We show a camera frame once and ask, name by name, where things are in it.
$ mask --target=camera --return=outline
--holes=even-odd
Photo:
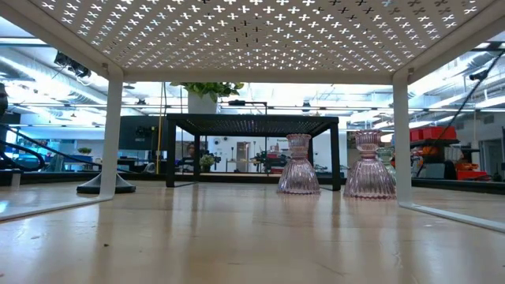
[[[471,74],[469,79],[471,80],[485,80],[488,77],[488,70],[481,71],[479,73]]]

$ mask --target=green leaves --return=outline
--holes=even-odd
[[[200,98],[204,95],[211,96],[212,101],[217,103],[218,98],[239,95],[238,90],[242,89],[244,83],[179,83],[171,82],[170,86],[182,86],[186,91],[197,94]]]
[[[201,166],[212,166],[214,165],[214,157],[212,157],[211,155],[203,155],[201,158],[200,158],[200,165]]]

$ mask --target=pink glass candle holder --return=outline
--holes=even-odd
[[[278,192],[290,194],[320,193],[316,171],[307,160],[308,134],[290,134],[286,137],[290,145],[291,159],[288,161],[279,180]]]
[[[351,167],[343,195],[345,197],[389,200],[396,198],[395,180],[376,157],[379,130],[356,132],[356,148],[361,157]]]

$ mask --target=black metal table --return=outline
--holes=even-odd
[[[312,138],[330,129],[331,183],[340,190],[339,118],[306,117],[301,115],[251,115],[251,114],[167,114],[166,186],[175,183],[176,127],[194,136],[195,159],[193,177],[200,177],[201,136],[286,137],[289,134],[309,134]],[[313,165],[312,139],[309,144],[309,161]]]

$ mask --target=white planter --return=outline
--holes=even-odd
[[[193,92],[188,92],[188,113],[189,114],[216,114],[218,103],[214,103],[211,96],[204,95],[200,98]]]

